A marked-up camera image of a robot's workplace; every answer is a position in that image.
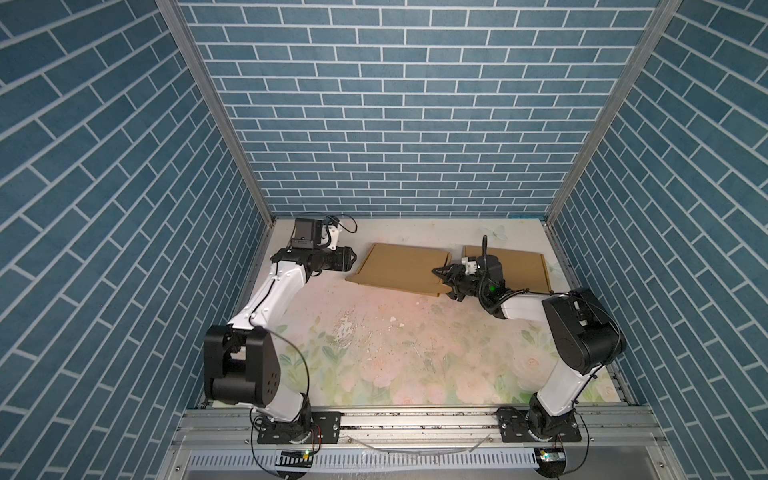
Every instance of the white robot arm segment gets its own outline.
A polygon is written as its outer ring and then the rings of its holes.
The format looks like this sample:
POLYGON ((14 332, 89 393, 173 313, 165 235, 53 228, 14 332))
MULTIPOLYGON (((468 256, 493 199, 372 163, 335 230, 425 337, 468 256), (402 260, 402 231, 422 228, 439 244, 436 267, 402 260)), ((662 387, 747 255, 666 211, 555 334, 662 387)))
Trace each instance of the white robot arm segment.
POLYGON ((293 297, 306 283, 306 271, 296 262, 273 263, 270 274, 248 304, 227 325, 251 330, 255 326, 269 328, 279 321, 293 297))

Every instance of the wire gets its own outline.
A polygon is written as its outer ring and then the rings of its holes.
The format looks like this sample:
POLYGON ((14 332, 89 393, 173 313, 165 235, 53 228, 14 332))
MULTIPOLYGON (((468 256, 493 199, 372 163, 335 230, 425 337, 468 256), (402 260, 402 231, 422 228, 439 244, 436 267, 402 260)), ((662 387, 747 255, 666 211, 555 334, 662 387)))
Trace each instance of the wire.
POLYGON ((331 229, 329 229, 327 225, 326 225, 326 237, 328 237, 328 241, 325 242, 323 245, 318 246, 318 248, 325 248, 331 244, 331 229))
POLYGON ((248 411, 248 419, 250 420, 250 454, 253 456, 253 461, 256 463, 256 465, 259 466, 262 470, 264 470, 266 473, 272 475, 273 477, 281 478, 282 480, 286 480, 288 478, 288 475, 283 478, 282 476, 277 474, 277 470, 274 472, 271 472, 264 468, 264 465, 261 465, 259 463, 259 460, 256 458, 256 452, 253 450, 253 430, 256 428, 256 420, 253 418, 253 409, 248 411))
POLYGON ((405 455, 416 455, 420 457, 428 457, 428 456, 439 456, 439 455, 450 455, 452 453, 463 453, 463 452, 473 452, 476 448, 478 448, 480 445, 482 445, 483 442, 490 439, 491 436, 487 435, 485 438, 480 440, 479 442, 475 443, 471 447, 464 447, 461 449, 443 449, 443 450, 409 450, 409 449, 382 449, 380 447, 375 447, 373 445, 369 445, 362 440, 354 439, 353 437, 349 437, 350 440, 353 442, 359 443, 360 445, 366 447, 367 449, 376 450, 377 452, 381 453, 402 453, 405 455))
MULTIPOLYGON (((579 416, 579 418, 581 419, 581 424, 584 426, 584 431, 587 433, 587 451, 586 451, 586 452, 584 452, 584 457, 581 459, 581 463, 580 463, 580 464, 578 464, 578 467, 574 468, 573 470, 569 470, 568 472, 562 472, 562 473, 560 474, 560 477, 561 477, 561 476, 563 476, 563 475, 567 475, 567 474, 569 474, 569 473, 573 473, 573 472, 576 472, 578 469, 580 469, 581 467, 583 467, 583 466, 584 466, 584 463, 587 461, 587 457, 589 456, 589 444, 590 444, 590 442, 591 442, 591 440, 592 440, 592 439, 589 437, 589 429, 587 428, 587 423, 584 421, 584 417, 583 417, 583 416, 581 416, 581 413, 579 413, 579 412, 576 412, 575 410, 574 410, 574 412, 575 412, 575 413, 576 413, 576 415, 578 415, 578 416, 579 416)), ((565 445, 563 445, 563 441, 562 441, 562 439, 560 440, 560 445, 562 445, 562 446, 563 446, 563 452, 565 452, 565 445)))
MULTIPOLYGON (((331 220, 336 220, 333 217, 331 217, 329 214, 324 214, 323 212, 316 212, 316 211, 312 211, 312 210, 309 210, 309 211, 306 211, 306 212, 302 212, 299 215, 302 215, 302 214, 318 214, 318 215, 323 215, 325 218, 328 218, 328 219, 331 219, 331 220)), ((344 227, 341 222, 339 222, 339 227, 342 227, 344 230, 346 230, 349 233, 357 233, 357 220, 355 220, 352 215, 348 215, 348 214, 345 214, 345 213, 340 213, 339 216, 340 217, 347 217, 347 218, 349 218, 355 224, 355 230, 350 230, 349 228, 344 227)))
MULTIPOLYGON (((269 332, 269 333, 273 334, 274 336, 276 336, 277 338, 281 339, 282 341, 284 341, 288 345, 292 346, 293 349, 296 350, 299 353, 299 357, 301 357, 301 361, 304 364, 304 370, 306 370, 306 394, 304 395, 304 397, 306 399, 309 399, 310 398, 310 367, 306 363, 306 359, 304 358, 304 354, 301 353, 301 350, 299 350, 299 347, 297 347, 293 342, 288 340, 286 337, 280 335, 279 333, 273 332, 272 330, 270 330, 270 329, 268 329, 266 327, 264 327, 264 329, 267 332, 269 332)), ((291 422, 292 423, 295 422, 299 418, 299 415, 301 415, 301 409, 296 413, 296 416, 293 417, 293 420, 291 420, 291 422)))

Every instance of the aluminum frame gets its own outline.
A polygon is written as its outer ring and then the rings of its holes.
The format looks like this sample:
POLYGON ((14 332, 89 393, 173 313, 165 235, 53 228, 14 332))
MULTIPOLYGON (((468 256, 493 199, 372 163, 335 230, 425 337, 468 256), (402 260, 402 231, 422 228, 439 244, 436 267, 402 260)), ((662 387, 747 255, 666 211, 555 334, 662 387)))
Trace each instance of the aluminum frame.
POLYGON ((156 0, 156 3, 160 9, 160 14, 163 15, 163 20, 168 25, 170 36, 176 41, 176 45, 181 52, 181 56, 184 57, 184 61, 187 63, 195 85, 200 90, 200 94, 203 95, 210 114, 219 128, 221 137, 232 154, 237 170, 243 176, 253 201, 264 217, 266 225, 272 227, 274 225, 274 215, 272 215, 270 205, 261 191, 259 181, 256 179, 253 168, 250 166, 243 145, 240 143, 240 139, 237 138, 227 110, 221 102, 221 98, 214 86, 214 81, 211 79, 202 55, 200 55, 200 50, 197 49, 192 31, 184 19, 184 13, 181 11, 178 1, 156 0))
MULTIPOLYGON (((514 405, 523 409, 523 405, 514 405)), ((478 449, 499 447, 534 448, 537 442, 503 443, 495 412, 497 406, 414 406, 414 407, 317 407, 313 410, 340 411, 339 443, 324 449, 360 449, 356 440, 384 449, 468 448, 485 440, 478 449)), ((648 449, 661 480, 676 476, 674 457, 656 417, 648 406, 581 404, 579 413, 589 431, 580 442, 567 446, 640 446, 648 449)), ((271 450, 275 445, 250 444, 249 409, 190 409, 184 413, 168 455, 157 478, 181 479, 193 452, 222 450, 271 450)))
POLYGON ((624 104, 627 95, 629 95, 632 85, 634 85, 637 77, 643 71, 645 63, 656 48, 656 44, 659 43, 661 35, 667 29, 681 2, 682 0, 660 0, 659 5, 651 14, 640 41, 632 49, 624 70, 621 72, 618 80, 616 80, 616 85, 611 95, 605 102, 603 109, 600 110, 600 114, 597 120, 595 120, 594 125, 592 125, 592 129, 584 139, 584 143, 574 159, 573 166, 565 175, 560 189, 547 208, 547 213, 545 214, 547 222, 554 221, 560 215, 565 202, 568 200, 568 196, 576 188, 579 177, 581 177, 592 160, 592 155, 598 149, 600 142, 603 141, 608 128, 611 126, 614 118, 616 118, 616 114, 618 114, 621 105, 624 104))

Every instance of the table surface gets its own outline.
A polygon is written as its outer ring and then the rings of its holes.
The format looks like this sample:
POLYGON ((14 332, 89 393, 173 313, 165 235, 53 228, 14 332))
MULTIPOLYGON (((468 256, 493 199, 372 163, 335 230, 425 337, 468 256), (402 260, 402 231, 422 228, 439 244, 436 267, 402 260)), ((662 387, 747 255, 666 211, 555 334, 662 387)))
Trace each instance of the table surface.
MULTIPOLYGON (((349 219, 343 223, 353 230, 349 219)), ((538 220, 366 219, 357 233, 342 231, 340 246, 364 259, 373 243, 450 250, 464 245, 543 253, 553 290, 568 283, 538 220)), ((293 219, 278 220, 266 258, 284 247, 293 219)), ((260 268, 258 286, 269 261, 260 268)), ((356 271, 359 264, 353 267, 356 271)), ((297 344, 310 366, 315 406, 455 405, 527 403, 544 385, 557 352, 546 323, 497 319, 477 299, 456 302, 345 281, 349 273, 323 272, 294 297, 271 329, 297 344)), ((276 340, 283 378, 306 388, 299 355, 276 340)), ((605 370, 582 393, 583 402, 617 402, 605 370)))

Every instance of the metal mounting plate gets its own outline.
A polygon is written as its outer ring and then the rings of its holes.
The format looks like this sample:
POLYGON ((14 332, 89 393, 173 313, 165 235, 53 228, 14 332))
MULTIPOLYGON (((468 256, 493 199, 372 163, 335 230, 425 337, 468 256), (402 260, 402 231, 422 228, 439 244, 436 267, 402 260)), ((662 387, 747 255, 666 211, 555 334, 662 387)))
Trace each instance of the metal mounting plate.
MULTIPOLYGON (((339 443, 341 412, 312 412, 312 424, 319 427, 323 443, 339 443)), ((280 426, 279 423, 266 423, 265 429, 259 431, 258 443, 260 445, 289 445, 291 433, 280 426)), ((303 443, 312 443, 312 437, 308 436, 303 443)))
MULTIPOLYGON (((502 407, 496 412, 498 417, 498 427, 502 432, 502 442, 520 443, 520 442, 540 442, 528 430, 528 422, 525 420, 525 413, 514 407, 502 407)), ((560 440, 563 442, 580 442, 581 433, 578 431, 576 418, 571 411, 571 419, 568 426, 564 427, 560 440)))

